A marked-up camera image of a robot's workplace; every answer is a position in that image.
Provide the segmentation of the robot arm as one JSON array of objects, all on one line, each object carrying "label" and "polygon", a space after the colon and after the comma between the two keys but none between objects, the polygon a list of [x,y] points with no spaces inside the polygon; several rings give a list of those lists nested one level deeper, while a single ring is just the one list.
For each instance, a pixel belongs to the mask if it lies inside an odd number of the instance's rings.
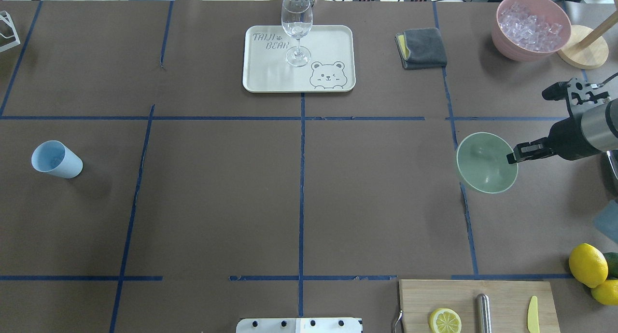
[{"label": "robot arm", "polygon": [[558,155],[577,159],[613,151],[618,148],[617,100],[608,92],[594,93],[603,83],[589,83],[572,78],[557,82],[542,92],[545,100],[565,100],[569,118],[556,122],[549,135],[533,142],[523,142],[507,155],[509,164],[533,161]]}]

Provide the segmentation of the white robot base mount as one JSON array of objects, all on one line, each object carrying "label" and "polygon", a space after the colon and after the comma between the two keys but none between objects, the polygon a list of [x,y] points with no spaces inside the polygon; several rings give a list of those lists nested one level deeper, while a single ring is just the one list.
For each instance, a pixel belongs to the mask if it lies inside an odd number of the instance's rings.
[{"label": "white robot base mount", "polygon": [[245,318],[239,320],[237,333],[362,333],[360,318]]}]

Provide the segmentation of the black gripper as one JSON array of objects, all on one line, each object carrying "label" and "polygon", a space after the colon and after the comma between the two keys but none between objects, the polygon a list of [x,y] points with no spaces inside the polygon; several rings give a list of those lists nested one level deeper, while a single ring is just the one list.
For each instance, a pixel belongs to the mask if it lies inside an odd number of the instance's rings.
[{"label": "black gripper", "polygon": [[610,150],[610,95],[600,83],[579,78],[547,87],[545,100],[565,100],[569,118],[551,127],[548,138],[522,142],[507,155],[510,165],[555,155],[574,161]]}]

